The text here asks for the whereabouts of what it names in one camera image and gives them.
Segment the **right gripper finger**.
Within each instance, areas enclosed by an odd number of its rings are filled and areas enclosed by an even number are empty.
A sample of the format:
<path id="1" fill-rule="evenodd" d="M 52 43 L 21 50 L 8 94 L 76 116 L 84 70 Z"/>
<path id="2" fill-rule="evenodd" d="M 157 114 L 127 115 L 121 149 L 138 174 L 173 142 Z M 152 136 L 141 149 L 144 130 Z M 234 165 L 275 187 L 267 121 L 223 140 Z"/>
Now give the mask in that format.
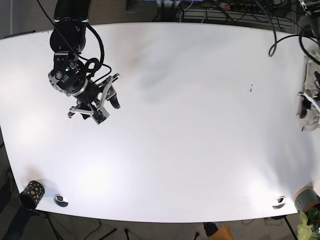
<path id="1" fill-rule="evenodd" d="M 109 91 L 107 93 L 107 101 L 110 102 L 110 104 L 113 106 L 113 108 L 115 108 L 115 109 L 121 108 L 120 103 L 117 98 L 117 93 L 115 91 Z"/>

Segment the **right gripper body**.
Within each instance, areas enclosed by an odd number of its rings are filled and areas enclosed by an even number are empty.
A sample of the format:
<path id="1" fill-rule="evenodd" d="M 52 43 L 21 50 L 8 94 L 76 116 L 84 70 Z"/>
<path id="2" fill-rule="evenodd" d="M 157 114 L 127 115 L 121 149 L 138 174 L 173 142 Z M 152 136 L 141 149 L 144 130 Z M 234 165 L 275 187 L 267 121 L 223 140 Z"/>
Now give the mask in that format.
<path id="1" fill-rule="evenodd" d="M 98 125 L 104 122 L 110 114 L 105 109 L 104 104 L 107 101 L 109 91 L 116 92 L 113 83 L 120 77 L 118 73 L 108 76 L 101 83 L 88 81 L 83 92 L 77 95 L 76 105 L 69 109 L 67 116 L 72 118 L 80 114 L 84 120 L 92 118 Z"/>

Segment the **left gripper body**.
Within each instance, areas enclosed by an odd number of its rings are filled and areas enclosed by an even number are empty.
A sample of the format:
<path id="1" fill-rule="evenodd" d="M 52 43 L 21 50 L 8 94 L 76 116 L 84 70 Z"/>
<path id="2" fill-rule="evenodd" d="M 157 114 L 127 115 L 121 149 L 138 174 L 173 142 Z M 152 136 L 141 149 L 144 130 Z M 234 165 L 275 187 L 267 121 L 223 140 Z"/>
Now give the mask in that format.
<path id="1" fill-rule="evenodd" d="M 318 100 L 318 96 L 313 95 L 313 93 L 315 93 L 315 91 L 306 90 L 298 92 L 298 96 L 301 98 L 300 119 L 306 118 L 308 114 L 314 111 L 317 115 L 320 115 L 320 101 Z"/>

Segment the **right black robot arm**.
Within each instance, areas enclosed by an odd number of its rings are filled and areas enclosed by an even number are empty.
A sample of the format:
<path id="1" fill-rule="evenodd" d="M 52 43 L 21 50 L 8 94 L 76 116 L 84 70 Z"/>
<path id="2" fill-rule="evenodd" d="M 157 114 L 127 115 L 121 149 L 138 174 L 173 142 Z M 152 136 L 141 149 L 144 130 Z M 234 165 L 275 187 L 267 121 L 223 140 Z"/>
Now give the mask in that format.
<path id="1" fill-rule="evenodd" d="M 90 6 L 89 0 L 57 1 L 53 18 L 49 20 L 53 25 L 49 44 L 54 57 L 48 79 L 55 90 L 76 99 L 76 105 L 68 112 L 69 118 L 80 114 L 83 119 L 92 118 L 99 125 L 110 116 L 104 107 L 105 102 L 110 102 L 115 109 L 121 107 L 113 86 L 120 75 L 112 75 L 112 69 L 104 63 L 103 41 L 88 22 Z M 99 58 L 88 59 L 81 55 L 86 44 L 87 30 L 98 41 Z M 102 67 L 109 68 L 108 72 L 93 80 L 95 73 Z"/>

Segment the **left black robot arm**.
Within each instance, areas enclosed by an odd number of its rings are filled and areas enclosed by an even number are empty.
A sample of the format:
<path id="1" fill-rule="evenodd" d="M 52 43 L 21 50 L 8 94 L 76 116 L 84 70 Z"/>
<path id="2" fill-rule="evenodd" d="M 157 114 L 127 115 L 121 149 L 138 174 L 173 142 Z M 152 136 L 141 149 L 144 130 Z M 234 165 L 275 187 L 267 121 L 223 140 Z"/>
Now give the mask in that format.
<path id="1" fill-rule="evenodd" d="M 305 16 L 309 20 L 309 25 L 314 37 L 312 38 L 300 33 L 297 35 L 292 34 L 278 40 L 276 29 L 273 27 L 272 32 L 274 36 L 274 44 L 270 47 L 268 56 L 272 57 L 275 54 L 277 44 L 281 41 L 292 37 L 298 37 L 299 46 L 307 57 L 307 60 L 310 60 L 317 66 L 317 69 L 311 72 L 311 84 L 315 89 L 304 88 L 304 90 L 298 94 L 301 97 L 301 111 L 299 118 L 305 119 L 312 110 L 316 110 L 317 112 L 320 111 L 320 61 L 303 45 L 303 38 L 313 41 L 318 46 L 320 45 L 320 2 L 318 0 L 300 0 L 299 4 L 303 8 Z"/>

